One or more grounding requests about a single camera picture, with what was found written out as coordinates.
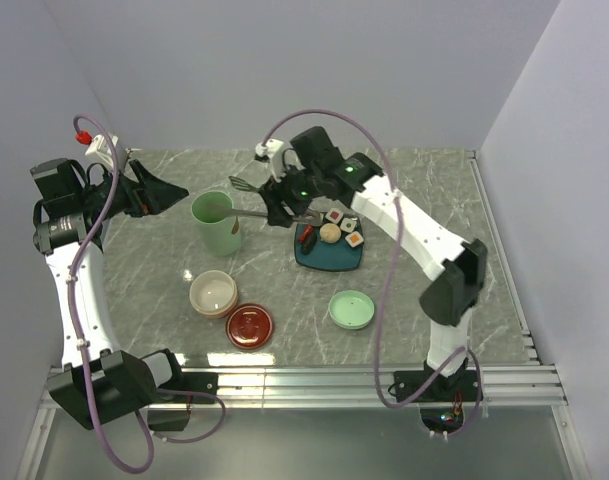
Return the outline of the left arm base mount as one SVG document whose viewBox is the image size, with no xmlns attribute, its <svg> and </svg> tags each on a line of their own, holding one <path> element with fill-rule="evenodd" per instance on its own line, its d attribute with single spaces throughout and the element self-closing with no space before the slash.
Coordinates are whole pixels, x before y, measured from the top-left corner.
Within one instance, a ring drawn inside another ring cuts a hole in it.
<svg viewBox="0 0 609 480">
<path fill-rule="evenodd" d="M 148 428 L 153 432 L 183 432 L 198 406 L 217 405 L 218 375 L 212 372 L 184 372 L 157 390 L 156 404 L 171 404 L 172 409 L 149 407 Z"/>
</svg>

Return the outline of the green sushi roll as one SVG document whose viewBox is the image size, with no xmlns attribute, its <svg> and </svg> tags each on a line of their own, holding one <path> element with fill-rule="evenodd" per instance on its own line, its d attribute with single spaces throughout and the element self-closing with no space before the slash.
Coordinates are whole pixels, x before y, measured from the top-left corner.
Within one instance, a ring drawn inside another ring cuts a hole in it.
<svg viewBox="0 0 609 480">
<path fill-rule="evenodd" d="M 357 225 L 357 218 L 344 217 L 339 224 L 339 228 L 342 232 L 349 234 L 357 228 Z"/>
</svg>

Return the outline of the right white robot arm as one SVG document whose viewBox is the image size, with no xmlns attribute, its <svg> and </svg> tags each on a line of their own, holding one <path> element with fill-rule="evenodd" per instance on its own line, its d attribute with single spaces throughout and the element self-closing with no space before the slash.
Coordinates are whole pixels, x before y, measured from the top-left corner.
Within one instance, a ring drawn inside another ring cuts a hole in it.
<svg viewBox="0 0 609 480">
<path fill-rule="evenodd" d="M 288 142 L 265 140 L 256 145 L 255 158 L 271 171 L 260 188 L 270 225 L 290 226 L 313 199 L 324 197 L 370 220 L 420 266 L 430 281 L 419 299 L 430 320 L 425 386 L 436 399 L 450 398 L 461 385 L 468 327 L 484 287 L 485 244 L 467 242 L 440 225 L 394 188 L 391 175 L 367 155 L 344 156 L 321 126 Z"/>
</svg>

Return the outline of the orange sushi roll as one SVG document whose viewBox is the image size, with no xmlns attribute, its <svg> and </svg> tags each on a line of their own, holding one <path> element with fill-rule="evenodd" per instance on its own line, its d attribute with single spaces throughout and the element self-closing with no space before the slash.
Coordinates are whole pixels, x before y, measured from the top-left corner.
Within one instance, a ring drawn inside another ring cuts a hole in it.
<svg viewBox="0 0 609 480">
<path fill-rule="evenodd" d="M 353 231 L 345 236 L 345 241 L 351 248 L 357 248 L 364 243 L 364 238 L 359 231 Z"/>
</svg>

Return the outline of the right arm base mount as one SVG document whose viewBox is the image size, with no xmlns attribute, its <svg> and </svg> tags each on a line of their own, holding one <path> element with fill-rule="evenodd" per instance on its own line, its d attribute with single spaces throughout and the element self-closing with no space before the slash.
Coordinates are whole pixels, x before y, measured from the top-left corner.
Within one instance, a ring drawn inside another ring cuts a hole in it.
<svg viewBox="0 0 609 480">
<path fill-rule="evenodd" d="M 397 402 L 402 402 L 423 385 L 430 373 L 431 370 L 395 371 L 387 392 Z M 448 438 L 474 418 L 483 400 L 477 373 L 464 368 L 449 378 L 438 375 L 415 403 L 419 405 L 422 425 L 429 433 Z"/>
</svg>

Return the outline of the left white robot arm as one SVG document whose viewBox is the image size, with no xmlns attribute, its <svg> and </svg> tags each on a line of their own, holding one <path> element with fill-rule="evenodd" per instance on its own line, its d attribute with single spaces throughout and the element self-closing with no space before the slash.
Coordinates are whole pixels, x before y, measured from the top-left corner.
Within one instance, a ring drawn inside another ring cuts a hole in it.
<svg viewBox="0 0 609 480">
<path fill-rule="evenodd" d="M 103 269 L 105 224 L 101 211 L 132 218 L 165 212 L 187 197 L 186 189 L 128 163 L 133 178 L 105 171 L 98 185 L 76 160 L 59 158 L 32 168 L 42 197 L 34 206 L 33 243 L 54 279 L 63 329 L 62 371 L 51 377 L 51 398 L 83 428 L 93 427 L 86 388 L 97 417 L 107 423 L 157 401 L 174 402 L 187 379 L 176 356 L 161 349 L 138 358 L 124 351 L 110 320 Z"/>
</svg>

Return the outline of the beige bun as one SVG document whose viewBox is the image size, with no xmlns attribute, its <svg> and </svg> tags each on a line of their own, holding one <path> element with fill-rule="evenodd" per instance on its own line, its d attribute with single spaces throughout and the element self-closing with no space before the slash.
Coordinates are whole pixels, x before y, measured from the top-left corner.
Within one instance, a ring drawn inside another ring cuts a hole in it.
<svg viewBox="0 0 609 480">
<path fill-rule="evenodd" d="M 334 244 L 340 240 L 342 231 L 334 223 L 326 223 L 319 229 L 320 239 L 328 244 Z"/>
</svg>

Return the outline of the steel serving tongs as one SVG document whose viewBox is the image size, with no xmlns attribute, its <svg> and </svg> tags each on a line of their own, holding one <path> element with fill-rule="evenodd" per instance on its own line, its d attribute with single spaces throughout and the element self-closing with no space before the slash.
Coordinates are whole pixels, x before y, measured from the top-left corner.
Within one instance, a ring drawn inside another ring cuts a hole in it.
<svg viewBox="0 0 609 480">
<path fill-rule="evenodd" d="M 248 183 L 246 180 L 240 177 L 229 176 L 229 181 L 231 183 L 231 186 L 235 190 L 256 194 L 260 193 L 260 189 L 258 187 L 253 186 L 252 184 Z M 320 227 L 324 221 L 323 215 L 319 211 L 314 210 L 307 210 L 302 215 L 289 214 L 287 211 L 284 211 L 284 214 L 271 214 L 270 212 L 225 207 L 224 205 L 216 203 L 214 201 L 208 201 L 206 205 L 210 210 L 217 212 L 223 217 L 241 216 L 250 218 L 261 218 L 266 219 L 271 226 L 281 226 L 284 228 L 290 227 L 293 223 L 302 223 L 312 225 L 314 227 Z"/>
</svg>

